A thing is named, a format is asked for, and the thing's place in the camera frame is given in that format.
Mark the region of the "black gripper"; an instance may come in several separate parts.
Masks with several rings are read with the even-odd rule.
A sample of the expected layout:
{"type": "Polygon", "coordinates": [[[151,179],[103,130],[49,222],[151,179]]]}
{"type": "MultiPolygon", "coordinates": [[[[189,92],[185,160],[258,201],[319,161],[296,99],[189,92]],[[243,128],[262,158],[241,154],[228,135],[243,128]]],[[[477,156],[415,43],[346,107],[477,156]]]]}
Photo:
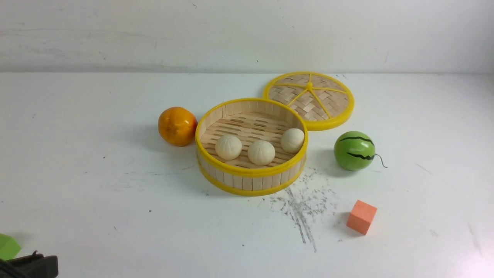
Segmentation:
{"type": "Polygon", "coordinates": [[[28,256],[1,260],[1,278],[56,278],[58,274],[56,255],[44,256],[35,251],[28,256]]]}

